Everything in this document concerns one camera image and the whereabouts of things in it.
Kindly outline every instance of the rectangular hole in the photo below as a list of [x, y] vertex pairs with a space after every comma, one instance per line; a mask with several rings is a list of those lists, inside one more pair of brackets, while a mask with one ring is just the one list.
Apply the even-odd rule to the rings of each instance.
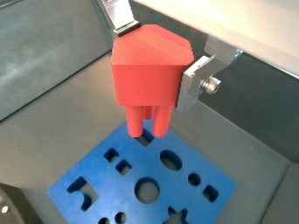
[[119, 153], [116, 152], [116, 150], [113, 148], [111, 148], [107, 153], [104, 154], [104, 158], [107, 159], [107, 161], [109, 163], [113, 163], [113, 161], [117, 159], [119, 157]]
[[211, 185], [208, 185], [203, 191], [203, 196], [206, 197], [206, 199], [210, 202], [214, 202], [219, 195], [219, 191]]
[[145, 147], [154, 140], [154, 135], [144, 129], [143, 135], [136, 137], [135, 140]]
[[131, 166], [131, 164], [125, 160], [121, 160], [120, 163], [116, 166], [116, 170], [119, 171], [119, 173], [123, 176], [127, 175], [127, 173], [129, 172], [131, 168], [132, 168], [132, 166]]

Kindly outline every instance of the gray floor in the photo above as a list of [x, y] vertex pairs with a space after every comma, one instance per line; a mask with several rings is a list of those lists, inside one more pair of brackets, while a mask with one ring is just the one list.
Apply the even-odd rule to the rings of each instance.
[[[47, 189], [124, 120], [107, 54], [0, 123], [0, 182], [44, 223], [65, 223]], [[238, 183], [216, 223], [260, 223], [290, 162], [200, 102], [171, 129]]]

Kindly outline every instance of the hole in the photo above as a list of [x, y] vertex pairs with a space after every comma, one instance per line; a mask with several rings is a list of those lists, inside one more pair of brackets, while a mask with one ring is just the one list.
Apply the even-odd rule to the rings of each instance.
[[116, 224], [127, 223], [127, 215], [124, 213], [117, 213], [115, 220], [116, 220]]
[[170, 150], [164, 150], [160, 154], [163, 165], [172, 171], [179, 171], [183, 168], [183, 161], [179, 156]]
[[186, 221], [188, 211], [183, 209], [179, 213], [170, 207], [168, 208], [170, 219], [163, 224], [188, 224]]
[[188, 181], [192, 186], [198, 186], [202, 183], [202, 177], [196, 173], [192, 173], [188, 177]]
[[96, 192], [93, 191], [93, 189], [91, 188], [87, 180], [83, 177], [80, 177], [75, 180], [75, 182], [69, 185], [67, 191], [68, 191], [68, 193], [73, 193], [73, 192], [77, 192], [77, 191], [81, 192], [83, 202], [81, 202], [80, 209], [84, 212], [89, 209], [91, 205], [99, 199], [99, 196], [97, 196]]
[[203, 196], [210, 202], [214, 202], [219, 197], [219, 192], [211, 185], [208, 185], [203, 191]]
[[104, 157], [107, 159], [107, 161], [109, 163], [113, 163], [113, 161], [117, 159], [119, 157], [119, 153], [116, 152], [116, 150], [113, 148], [111, 148], [107, 153], [104, 154]]
[[154, 135], [144, 129], [143, 135], [136, 137], [135, 140], [145, 147], [154, 140]]
[[132, 168], [132, 166], [131, 166], [131, 164], [125, 160], [121, 160], [120, 163], [116, 166], [116, 170], [119, 171], [119, 173], [123, 176], [127, 175], [127, 173], [129, 172], [131, 168]]
[[141, 178], [135, 184], [135, 196], [144, 204], [152, 204], [160, 195], [160, 187], [152, 178]]
[[97, 222], [97, 224], [109, 224], [108, 218], [101, 218]]

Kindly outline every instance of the bolt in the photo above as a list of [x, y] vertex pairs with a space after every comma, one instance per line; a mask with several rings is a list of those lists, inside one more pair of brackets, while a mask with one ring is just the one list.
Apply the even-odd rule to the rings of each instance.
[[207, 80], [200, 81], [200, 90], [210, 95], [214, 95], [220, 88], [220, 80], [210, 77]]
[[1, 209], [1, 213], [5, 214], [8, 212], [8, 206], [4, 206]]

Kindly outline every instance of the circular hole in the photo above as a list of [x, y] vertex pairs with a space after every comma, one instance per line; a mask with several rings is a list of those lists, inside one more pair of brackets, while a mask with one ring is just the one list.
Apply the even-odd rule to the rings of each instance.
[[196, 173], [192, 173], [188, 177], [188, 181], [192, 186], [198, 186], [202, 183], [202, 177]]
[[179, 156], [170, 150], [164, 150], [160, 154], [163, 165], [172, 171], [179, 171], [183, 168], [183, 161]]
[[151, 204], [156, 201], [160, 194], [160, 187], [152, 178], [141, 178], [135, 184], [135, 196], [144, 204]]
[[97, 224], [109, 224], [108, 218], [101, 218], [97, 222]]
[[124, 213], [116, 214], [116, 223], [124, 224], [127, 222], [127, 215]]

